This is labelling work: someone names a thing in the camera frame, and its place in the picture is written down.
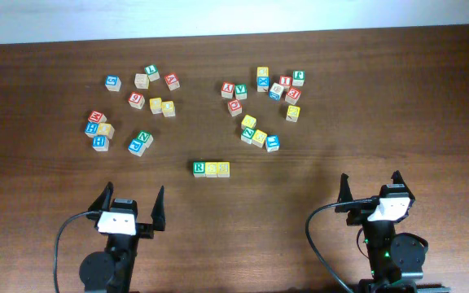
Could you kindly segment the blue 5 wooden block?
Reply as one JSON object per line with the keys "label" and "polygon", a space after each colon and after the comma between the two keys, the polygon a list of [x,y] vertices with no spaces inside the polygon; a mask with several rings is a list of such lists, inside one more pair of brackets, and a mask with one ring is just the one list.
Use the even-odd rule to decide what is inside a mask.
{"label": "blue 5 wooden block", "polygon": [[121,89],[121,80],[118,76],[107,75],[105,86],[109,91],[119,92]]}

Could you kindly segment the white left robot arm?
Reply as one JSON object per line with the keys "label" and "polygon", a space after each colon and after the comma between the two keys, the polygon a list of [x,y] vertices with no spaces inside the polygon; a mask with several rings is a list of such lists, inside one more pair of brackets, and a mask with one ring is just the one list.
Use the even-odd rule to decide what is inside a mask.
{"label": "white left robot arm", "polygon": [[153,239],[156,231],[165,231],[164,187],[151,210],[151,223],[137,221],[138,204],[133,199],[113,198],[109,182],[89,206],[87,218],[107,237],[102,251],[89,254],[79,268],[85,292],[128,293],[138,255],[138,242]]}

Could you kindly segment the blue U wooden block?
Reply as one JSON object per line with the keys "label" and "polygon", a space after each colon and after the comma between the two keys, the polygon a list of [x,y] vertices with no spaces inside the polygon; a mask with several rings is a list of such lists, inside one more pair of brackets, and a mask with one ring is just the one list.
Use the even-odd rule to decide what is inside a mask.
{"label": "blue U wooden block", "polygon": [[278,151],[280,148],[280,141],[278,135],[269,135],[265,139],[265,149],[268,152]]}

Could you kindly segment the green L wooden block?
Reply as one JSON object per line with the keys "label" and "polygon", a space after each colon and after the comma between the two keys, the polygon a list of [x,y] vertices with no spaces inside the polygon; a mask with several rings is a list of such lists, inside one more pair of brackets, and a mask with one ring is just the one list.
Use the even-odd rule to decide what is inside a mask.
{"label": "green L wooden block", "polygon": [[160,79],[160,73],[154,64],[150,64],[144,68],[145,73],[147,74],[149,81],[157,81]]}

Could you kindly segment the yellow G wooden block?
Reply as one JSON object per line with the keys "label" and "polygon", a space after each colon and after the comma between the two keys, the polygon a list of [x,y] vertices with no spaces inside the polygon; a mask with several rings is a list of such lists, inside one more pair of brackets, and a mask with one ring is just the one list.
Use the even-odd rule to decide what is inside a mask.
{"label": "yellow G wooden block", "polygon": [[262,148],[265,144],[267,133],[257,129],[252,136],[252,145]]}

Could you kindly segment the green R wooden block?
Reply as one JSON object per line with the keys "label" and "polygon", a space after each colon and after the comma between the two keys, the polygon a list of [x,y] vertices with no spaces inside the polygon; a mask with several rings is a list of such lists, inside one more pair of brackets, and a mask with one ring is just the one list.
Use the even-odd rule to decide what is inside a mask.
{"label": "green R wooden block", "polygon": [[195,161],[192,164],[192,172],[194,177],[205,177],[205,162],[203,161]]}

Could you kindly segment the green J wooden block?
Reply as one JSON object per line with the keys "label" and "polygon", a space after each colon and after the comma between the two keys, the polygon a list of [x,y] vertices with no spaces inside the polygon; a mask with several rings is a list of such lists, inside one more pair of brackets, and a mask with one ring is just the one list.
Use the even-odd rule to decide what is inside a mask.
{"label": "green J wooden block", "polygon": [[303,86],[305,83],[305,71],[294,71],[292,73],[292,85]]}

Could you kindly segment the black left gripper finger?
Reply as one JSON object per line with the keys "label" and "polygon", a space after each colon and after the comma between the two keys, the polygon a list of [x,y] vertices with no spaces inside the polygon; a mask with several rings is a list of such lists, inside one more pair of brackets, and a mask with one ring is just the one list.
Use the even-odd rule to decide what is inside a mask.
{"label": "black left gripper finger", "polygon": [[164,210],[164,186],[160,188],[159,193],[156,197],[156,201],[151,211],[151,219],[153,225],[166,224],[166,216]]}
{"label": "black left gripper finger", "polygon": [[113,184],[111,181],[104,187],[102,193],[98,198],[89,206],[88,212],[103,212],[108,211],[112,201]]}

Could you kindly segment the plain picture wooden block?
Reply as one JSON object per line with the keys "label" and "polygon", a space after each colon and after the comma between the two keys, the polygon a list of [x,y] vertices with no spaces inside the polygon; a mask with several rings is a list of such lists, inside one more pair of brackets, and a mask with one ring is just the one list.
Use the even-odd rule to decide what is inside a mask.
{"label": "plain picture wooden block", "polygon": [[143,73],[136,73],[134,77],[134,84],[137,89],[147,90],[150,85],[148,75]]}

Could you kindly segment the yellow wooden block X side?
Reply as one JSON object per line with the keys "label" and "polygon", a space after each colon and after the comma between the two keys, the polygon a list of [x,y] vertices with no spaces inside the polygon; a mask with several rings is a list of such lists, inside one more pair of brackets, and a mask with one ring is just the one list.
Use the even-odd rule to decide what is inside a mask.
{"label": "yellow wooden block X side", "polygon": [[153,114],[160,114],[162,112],[162,98],[150,98],[149,106]]}

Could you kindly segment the blue h wooden block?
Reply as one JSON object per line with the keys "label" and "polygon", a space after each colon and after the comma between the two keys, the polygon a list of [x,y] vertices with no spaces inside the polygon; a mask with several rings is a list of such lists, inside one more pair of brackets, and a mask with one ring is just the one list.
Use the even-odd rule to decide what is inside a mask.
{"label": "blue h wooden block", "polygon": [[96,151],[108,151],[109,148],[109,139],[106,136],[95,136],[92,140],[92,147]]}
{"label": "blue h wooden block", "polygon": [[95,137],[98,132],[98,127],[98,123],[88,122],[84,130],[85,135],[87,135],[89,138]]}

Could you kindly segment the yellow O wooden block left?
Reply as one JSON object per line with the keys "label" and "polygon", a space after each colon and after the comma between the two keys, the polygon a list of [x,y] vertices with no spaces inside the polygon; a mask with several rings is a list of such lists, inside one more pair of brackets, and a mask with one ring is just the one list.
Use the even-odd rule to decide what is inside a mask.
{"label": "yellow O wooden block left", "polygon": [[108,123],[99,123],[97,128],[97,134],[99,136],[104,136],[108,139],[112,139],[115,133],[115,129],[111,124]]}

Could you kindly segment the blue tilted wooden block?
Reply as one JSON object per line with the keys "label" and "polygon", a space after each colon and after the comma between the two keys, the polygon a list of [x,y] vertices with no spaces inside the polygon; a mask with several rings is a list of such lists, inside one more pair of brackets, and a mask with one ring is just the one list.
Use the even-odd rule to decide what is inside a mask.
{"label": "blue tilted wooden block", "polygon": [[273,83],[269,89],[269,97],[273,100],[279,101],[282,97],[284,87],[279,83]]}

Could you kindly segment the red Y wooden block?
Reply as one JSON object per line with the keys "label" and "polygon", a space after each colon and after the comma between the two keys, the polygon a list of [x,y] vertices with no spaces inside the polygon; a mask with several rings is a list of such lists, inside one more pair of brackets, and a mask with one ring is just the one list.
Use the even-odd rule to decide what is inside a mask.
{"label": "red Y wooden block", "polygon": [[233,98],[235,85],[229,82],[223,82],[221,86],[221,96],[223,98]]}

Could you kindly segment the yellow S wooden block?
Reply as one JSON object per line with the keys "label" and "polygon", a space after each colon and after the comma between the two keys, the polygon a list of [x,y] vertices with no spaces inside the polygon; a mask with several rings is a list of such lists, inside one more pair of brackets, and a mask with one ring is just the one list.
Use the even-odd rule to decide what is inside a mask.
{"label": "yellow S wooden block", "polygon": [[206,162],[205,163],[205,175],[206,175],[206,177],[218,177],[217,162]]}

